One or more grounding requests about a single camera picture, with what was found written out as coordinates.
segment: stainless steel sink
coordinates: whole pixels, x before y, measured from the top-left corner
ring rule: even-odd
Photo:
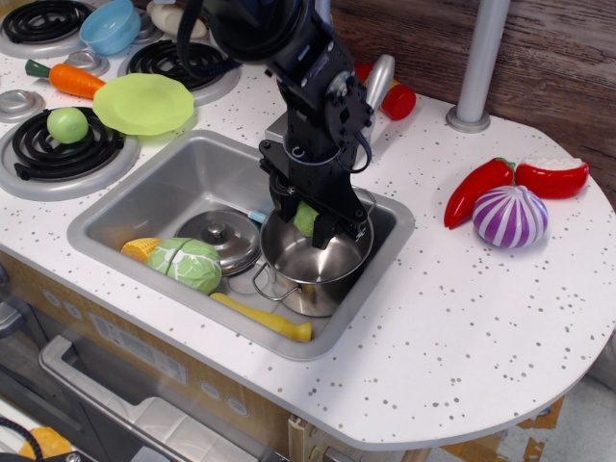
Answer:
[[[68,228],[77,250],[220,322],[276,353],[309,360],[334,347],[365,304],[378,280],[413,233],[415,220],[399,202],[374,194],[374,245],[368,263],[333,316],[304,317],[282,302],[258,295],[252,278],[263,265],[223,277],[217,292],[300,324],[312,323],[313,340],[299,343],[120,253],[134,239],[173,237],[190,218],[208,210],[233,208],[267,214],[272,209],[268,176],[259,169],[258,150],[208,131],[192,131],[156,156],[89,207]],[[267,272],[257,282],[270,286]]]

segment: red chili pepper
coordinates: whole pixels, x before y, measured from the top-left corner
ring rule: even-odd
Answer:
[[[516,184],[526,186],[543,199],[578,195],[586,184],[590,167],[580,159],[528,158],[516,169]]]
[[[513,183],[515,164],[502,157],[473,170],[451,195],[445,209],[445,226],[449,229],[470,218],[476,201],[488,191]]]

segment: blue bowl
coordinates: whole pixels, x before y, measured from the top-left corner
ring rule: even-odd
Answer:
[[[122,51],[137,37],[141,18],[130,0],[114,0],[86,18],[79,38],[100,55]]]

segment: red and white food toy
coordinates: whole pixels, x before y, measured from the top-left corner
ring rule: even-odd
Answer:
[[[588,164],[581,159],[528,157],[516,168],[515,183],[542,199],[566,199],[579,194],[588,172]]]

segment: purple striped onion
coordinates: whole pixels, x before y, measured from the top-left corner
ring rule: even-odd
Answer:
[[[548,228],[548,209],[524,186],[495,188],[475,203],[475,230],[487,243],[514,248],[530,245]]]

